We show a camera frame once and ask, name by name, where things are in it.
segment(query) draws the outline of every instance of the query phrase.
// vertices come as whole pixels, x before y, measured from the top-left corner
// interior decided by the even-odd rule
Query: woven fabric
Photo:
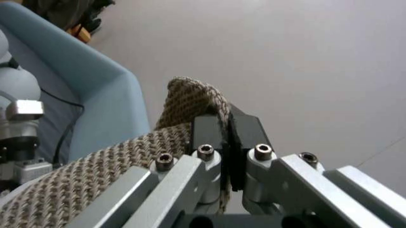
[[[217,89],[189,78],[173,79],[154,132],[99,150],[48,174],[3,206],[0,226],[65,226],[129,167],[147,168],[163,152],[178,158],[184,154],[190,140],[189,122],[209,106],[226,127],[229,107]],[[228,197],[228,191],[221,193],[220,213]]]

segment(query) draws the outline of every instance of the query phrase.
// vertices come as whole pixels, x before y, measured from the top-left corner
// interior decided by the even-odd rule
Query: light blue sofa
[[[127,69],[19,4],[0,3],[0,25],[61,77],[85,106],[74,128],[69,161],[150,131],[140,85]]]

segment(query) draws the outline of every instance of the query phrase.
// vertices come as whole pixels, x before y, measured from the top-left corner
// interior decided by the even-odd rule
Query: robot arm
[[[21,68],[8,52],[9,44],[0,30],[0,180],[24,183],[23,177],[34,162],[38,119],[44,114],[39,101],[37,79]]]

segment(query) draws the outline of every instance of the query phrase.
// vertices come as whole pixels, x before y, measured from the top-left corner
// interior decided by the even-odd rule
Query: screw hole
[[[167,161],[167,160],[170,159],[170,157],[169,157],[169,155],[167,155],[167,154],[163,154],[163,155],[161,155],[161,156],[159,157],[159,159],[161,159],[161,160],[163,160],[163,161]]]
[[[267,150],[269,150],[269,148],[266,145],[261,145],[260,150],[267,151]]]
[[[189,228],[213,228],[213,222],[206,216],[197,216],[190,223]]]
[[[300,153],[300,157],[307,163],[317,163],[317,157],[309,152],[302,152]]]
[[[202,151],[210,151],[211,147],[210,146],[202,146]]]

